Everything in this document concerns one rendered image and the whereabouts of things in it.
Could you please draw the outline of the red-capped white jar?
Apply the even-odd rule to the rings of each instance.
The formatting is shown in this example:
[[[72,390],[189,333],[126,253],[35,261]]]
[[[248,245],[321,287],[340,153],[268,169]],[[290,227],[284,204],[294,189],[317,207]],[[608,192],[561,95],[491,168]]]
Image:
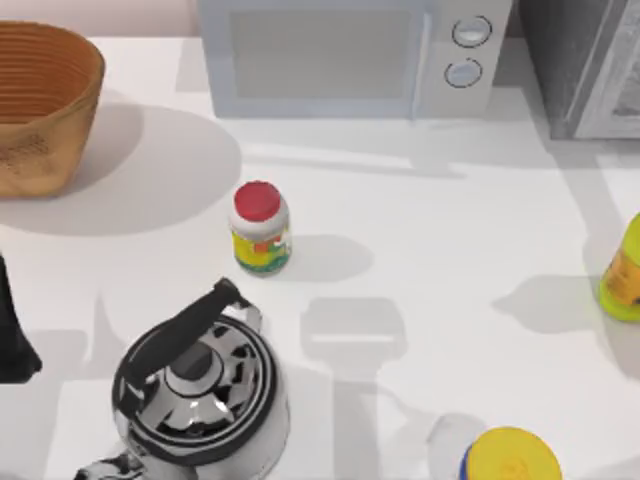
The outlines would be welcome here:
[[[289,207],[280,191],[266,181],[249,181],[234,193],[229,215],[233,254],[255,275],[280,271],[292,253]]]

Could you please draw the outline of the pale microwave oven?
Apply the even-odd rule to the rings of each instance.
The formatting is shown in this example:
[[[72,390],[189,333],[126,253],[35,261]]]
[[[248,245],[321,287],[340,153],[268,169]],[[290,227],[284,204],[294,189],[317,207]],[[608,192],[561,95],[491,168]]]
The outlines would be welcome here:
[[[513,0],[197,0],[215,114],[220,118],[408,118],[481,115]],[[457,21],[486,17],[477,48]],[[475,85],[447,66],[472,58]]]

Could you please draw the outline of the round microwave knob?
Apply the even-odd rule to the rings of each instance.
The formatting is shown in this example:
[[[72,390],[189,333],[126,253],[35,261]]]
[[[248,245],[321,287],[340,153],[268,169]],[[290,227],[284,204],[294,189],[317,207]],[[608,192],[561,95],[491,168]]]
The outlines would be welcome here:
[[[482,65],[472,58],[451,63],[444,72],[447,84],[456,89],[469,88],[478,83],[482,76]]]
[[[481,15],[461,19],[452,29],[454,43],[462,48],[477,48],[483,45],[491,34],[491,22]]]

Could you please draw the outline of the yellow-lidded blue container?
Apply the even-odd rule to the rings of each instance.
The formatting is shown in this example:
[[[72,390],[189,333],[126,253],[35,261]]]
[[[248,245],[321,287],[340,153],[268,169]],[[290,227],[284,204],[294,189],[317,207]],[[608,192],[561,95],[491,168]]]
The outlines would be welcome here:
[[[461,460],[458,480],[564,480],[551,448],[517,427],[497,427],[478,436]]]

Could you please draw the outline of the brown woven basket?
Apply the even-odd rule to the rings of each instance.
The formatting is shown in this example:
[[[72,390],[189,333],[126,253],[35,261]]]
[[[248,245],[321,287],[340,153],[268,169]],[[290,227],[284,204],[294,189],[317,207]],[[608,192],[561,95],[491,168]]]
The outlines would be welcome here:
[[[106,63],[65,28],[0,20],[0,199],[59,193],[75,175]]]

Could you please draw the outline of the yellow-green bottle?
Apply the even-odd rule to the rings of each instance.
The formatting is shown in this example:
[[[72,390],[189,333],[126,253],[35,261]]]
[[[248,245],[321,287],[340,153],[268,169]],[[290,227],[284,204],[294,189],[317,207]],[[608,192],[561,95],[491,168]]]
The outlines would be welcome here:
[[[612,318],[640,323],[640,213],[630,221],[600,279],[598,301]]]

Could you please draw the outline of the grey cabinet with dark inside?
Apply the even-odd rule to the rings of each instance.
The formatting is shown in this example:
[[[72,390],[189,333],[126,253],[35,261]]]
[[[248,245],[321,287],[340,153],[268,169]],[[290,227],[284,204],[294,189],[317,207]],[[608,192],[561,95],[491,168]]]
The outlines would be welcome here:
[[[640,0],[518,0],[553,139],[640,140]]]

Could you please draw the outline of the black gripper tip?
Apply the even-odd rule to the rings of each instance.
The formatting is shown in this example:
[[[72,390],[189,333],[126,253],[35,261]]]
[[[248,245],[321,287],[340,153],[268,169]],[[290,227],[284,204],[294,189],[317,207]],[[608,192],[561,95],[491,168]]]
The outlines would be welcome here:
[[[0,384],[27,383],[42,366],[18,320],[6,262],[0,254]]]

